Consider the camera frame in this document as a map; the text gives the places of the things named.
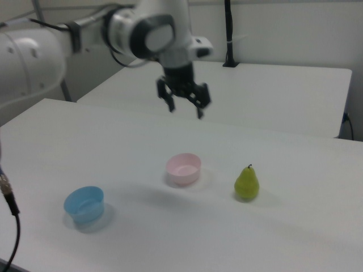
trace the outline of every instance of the black pole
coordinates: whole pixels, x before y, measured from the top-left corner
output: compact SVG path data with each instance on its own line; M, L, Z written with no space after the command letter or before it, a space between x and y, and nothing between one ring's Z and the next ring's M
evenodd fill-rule
M235 62L233 59L233 42L232 42L233 20L232 20L230 0L225 0L225 13L226 13L227 55L226 55L226 62L223 64L223 67L236 67L238 65L238 62Z

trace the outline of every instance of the blue bowl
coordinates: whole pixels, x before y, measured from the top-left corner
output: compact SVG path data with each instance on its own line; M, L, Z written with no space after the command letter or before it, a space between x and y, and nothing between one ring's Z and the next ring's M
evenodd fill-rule
M67 197L64 209L76 223L89 223L104 211L103 191L95 186L79 188Z

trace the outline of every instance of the metal connector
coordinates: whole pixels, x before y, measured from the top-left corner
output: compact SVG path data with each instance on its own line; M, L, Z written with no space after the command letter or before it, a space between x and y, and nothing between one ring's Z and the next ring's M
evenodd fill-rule
M11 185L9 183L7 176L5 175L0 175L0 189L4 196L7 196L12 193Z

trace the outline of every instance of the white wall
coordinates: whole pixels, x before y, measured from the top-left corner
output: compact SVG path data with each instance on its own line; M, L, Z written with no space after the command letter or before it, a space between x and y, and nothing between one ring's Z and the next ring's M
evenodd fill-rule
M248 35L234 44L237 61L353 70L347 111L355 138L363 141L363 2L233 5L232 9L234 35ZM190 10L194 34L208 37L216 49L210 59L222 61L223 7ZM342 136L350 139L348 124Z

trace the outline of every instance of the power cord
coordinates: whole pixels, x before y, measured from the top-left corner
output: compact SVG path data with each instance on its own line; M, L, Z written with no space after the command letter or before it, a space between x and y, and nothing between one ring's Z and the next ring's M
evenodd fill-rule
M352 121L349 118L349 113L344 112L343 114L343 120L341 121L342 124L344 124L345 122L349 122L349 126L351 127L351 136L352 136L352 141L354 140L354 132L353 132L353 125L352 125Z
M5 173L3 172L3 170L0 167L0 189L2 194L5 197L5 200L7 202L7 204L9 205L11 214L13 216L15 216L16 219L16 241L15 241L15 245L14 245L14 249L12 250L12 254L10 259L8 260L5 268L3 269L2 272L6 272L9 270L11 263L15 257L16 251L18 250L18 246L19 246L19 241L20 241L20 218L19 218L19 209L18 209L18 205L15 202L15 197L14 194L12 192L12 188L11 185L9 183L9 180L7 178L7 176L5 175Z

